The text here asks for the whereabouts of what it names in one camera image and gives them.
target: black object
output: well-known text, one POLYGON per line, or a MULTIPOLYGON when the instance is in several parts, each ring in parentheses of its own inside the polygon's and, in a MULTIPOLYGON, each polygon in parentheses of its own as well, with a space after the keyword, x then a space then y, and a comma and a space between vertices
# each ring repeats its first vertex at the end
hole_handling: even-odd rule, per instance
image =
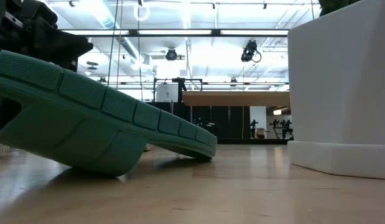
POLYGON ((286 145, 290 139, 218 138, 218 144, 286 145))
POLYGON ((255 133, 256 133, 256 124, 258 124, 258 122, 254 119, 252 121, 252 123, 250 123, 250 126, 252 127, 250 129, 250 132, 251 132, 251 137, 254 138, 255 137, 255 133))
POLYGON ((324 16, 359 1, 360 0, 319 0, 319 4, 322 8, 320 16, 324 16))
POLYGON ((57 29, 57 15, 36 0, 0 0, 0 51, 28 55, 77 68, 77 58, 93 48, 87 38, 57 29))
POLYGON ((236 78, 232 78, 231 79, 231 83, 236 83, 236 82, 238 82, 238 81, 236 81, 236 78))
POLYGON ((286 138, 286 134, 289 133, 293 137, 293 129, 291 128, 284 128, 282 129, 282 139, 286 138))
POLYGON ((86 64, 91 65, 91 66, 97 66, 98 65, 98 63, 96 63, 96 62, 86 62, 86 64))
POLYGON ((177 98, 177 103, 178 103, 178 111, 177 111, 177 116, 182 118, 182 119, 185 119, 183 116, 182 116, 182 111, 183 111, 183 106, 184 104, 182 103, 182 91, 186 91, 187 90, 187 87, 185 86, 185 78, 173 78, 172 79, 172 82, 175 82, 175 83, 178 83, 179 84, 179 89, 178 89, 178 98, 177 98))
POLYGON ((260 52, 257 50, 256 41, 255 40, 249 40, 248 44, 243 49, 243 53, 242 53, 242 57, 241 57, 242 62, 253 61, 253 62, 259 63, 261 61, 261 59, 262 59, 262 56, 261 56, 260 52), (255 56, 256 53, 258 55, 260 55, 260 59, 258 61, 253 60, 253 57, 255 56))
POLYGON ((290 122, 290 120, 287 120, 285 123, 285 127, 288 128, 288 127, 290 127, 291 124, 292 124, 292 122, 290 122))
POLYGON ((166 59, 170 61, 177 60, 177 52, 175 51, 175 49, 169 49, 167 51, 166 59))
POLYGON ((73 3, 73 0, 69 0, 69 6, 70 7, 75 7, 75 4, 73 3))
POLYGON ((279 124, 284 128, 285 125, 286 125, 286 121, 285 121, 285 120, 282 120, 279 124))
POLYGON ((274 120, 272 123, 269 123, 269 125, 272 125, 272 127, 275 129, 276 127, 278 127, 278 124, 279 124, 279 121, 278 120, 274 120))

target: ceiling light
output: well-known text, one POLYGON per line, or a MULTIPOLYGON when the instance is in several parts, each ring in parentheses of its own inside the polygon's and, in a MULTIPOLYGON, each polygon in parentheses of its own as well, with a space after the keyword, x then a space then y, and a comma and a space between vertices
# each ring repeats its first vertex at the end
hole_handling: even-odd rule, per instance
POLYGON ((282 110, 275 110, 274 111, 274 115, 281 115, 282 114, 282 110))
POLYGON ((81 3, 103 27, 112 29, 115 26, 115 19, 103 0, 81 0, 81 3))
POLYGON ((128 30, 62 30, 69 34, 97 36, 97 35, 129 35, 128 30))
POLYGON ((211 30, 139 30, 141 35, 210 35, 211 30))
POLYGON ((287 36, 289 30, 222 30, 221 35, 261 35, 261 36, 287 36))
MULTIPOLYGON (((230 84, 229 82, 208 82, 207 85, 228 85, 230 84)), ((249 86, 253 86, 253 85, 265 85, 265 86, 268 86, 268 85, 284 85, 285 83, 282 83, 282 82, 251 82, 249 84, 246 84, 245 82, 238 82, 238 83, 232 83, 233 85, 249 85, 249 86)))

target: exercise equipment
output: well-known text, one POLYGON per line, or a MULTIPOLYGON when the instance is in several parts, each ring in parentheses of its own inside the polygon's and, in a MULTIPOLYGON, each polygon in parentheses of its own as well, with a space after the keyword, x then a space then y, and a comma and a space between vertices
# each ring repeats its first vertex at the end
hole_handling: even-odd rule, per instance
POLYGON ((217 139, 83 75, 0 51, 0 144, 119 176, 132 169, 147 143, 210 160, 217 139))
POLYGON ((292 122, 290 122, 290 120, 282 120, 282 121, 278 121, 278 120, 274 120, 273 122, 269 123, 269 125, 272 126, 274 132, 275 132, 275 135, 277 136, 277 139, 281 139, 279 137, 279 135, 282 135, 282 139, 285 139, 286 138, 286 134, 290 134, 290 139, 293 139, 293 129, 290 128, 290 125, 292 124, 292 122), (282 130, 282 133, 278 133, 277 132, 277 129, 281 129, 282 130))

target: ceiling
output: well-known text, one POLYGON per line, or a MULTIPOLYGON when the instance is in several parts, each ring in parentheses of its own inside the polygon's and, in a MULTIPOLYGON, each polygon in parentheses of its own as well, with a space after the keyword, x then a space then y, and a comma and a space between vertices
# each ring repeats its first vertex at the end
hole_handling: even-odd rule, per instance
MULTIPOLYGON (((138 21, 137 0, 40 0, 58 14, 59 29, 103 29, 99 21, 110 13, 120 29, 291 29, 316 18, 317 0, 145 0, 138 21)), ((149 55, 141 67, 141 80, 157 78, 202 78, 204 82, 288 82, 287 38, 252 37, 130 37, 141 55, 149 55), (243 63, 241 54, 249 40, 260 46, 262 60, 243 63), (164 54, 174 48, 188 60, 168 62, 164 54)), ((139 82, 135 60, 111 37, 93 37, 95 47, 79 58, 78 72, 111 82, 139 82), (87 62, 96 62, 89 70, 87 62)), ((264 86, 270 90, 273 86, 264 86)))

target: hanging cable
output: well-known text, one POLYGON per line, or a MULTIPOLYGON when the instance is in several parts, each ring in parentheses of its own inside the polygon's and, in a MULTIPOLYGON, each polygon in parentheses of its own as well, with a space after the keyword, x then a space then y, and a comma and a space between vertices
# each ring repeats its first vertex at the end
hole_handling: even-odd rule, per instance
MULTIPOLYGON (((138 18, 140 18, 140 7, 138 7, 138 18)), ((137 28, 140 30, 140 20, 137 20, 137 28)), ((141 101, 143 101, 143 95, 142 95, 142 75, 141 75, 141 45, 140 45, 140 35, 138 35, 138 67, 139 67, 139 73, 140 73, 140 87, 141 87, 141 101)))
POLYGON ((314 16, 314 2, 313 2, 313 0, 311 0, 311 13, 312 13, 312 20, 314 20, 315 16, 314 16))
MULTIPOLYGON (((118 7, 116 6, 115 10, 115 20, 114 24, 116 24, 116 19, 118 18, 118 7)), ((106 81, 106 86, 109 86, 109 78, 111 76, 111 63, 112 63, 112 54, 113 54, 113 42, 114 42, 114 36, 115 36, 116 26, 113 26, 113 33, 112 33, 112 43, 111 43, 111 54, 109 55, 109 70, 108 70, 108 80, 106 81)))
MULTIPOLYGON (((122 31, 122 22, 123 22, 123 0, 122 0, 122 5, 121 5, 121 9, 120 9, 120 31, 122 31)), ((119 40, 121 39, 122 37, 122 32, 119 32, 119 40)), ((121 43, 119 42, 119 49, 118 49, 118 74, 116 75, 116 90, 118 89, 118 85, 119 85, 119 69, 120 69, 120 46, 121 46, 121 43)))
POLYGON ((261 55, 261 53, 260 53, 259 51, 257 51, 256 53, 257 53, 258 55, 260 55, 260 59, 259 59, 258 61, 255 61, 255 60, 252 59, 252 62, 254 62, 254 63, 259 63, 259 62, 261 62, 262 55, 261 55))

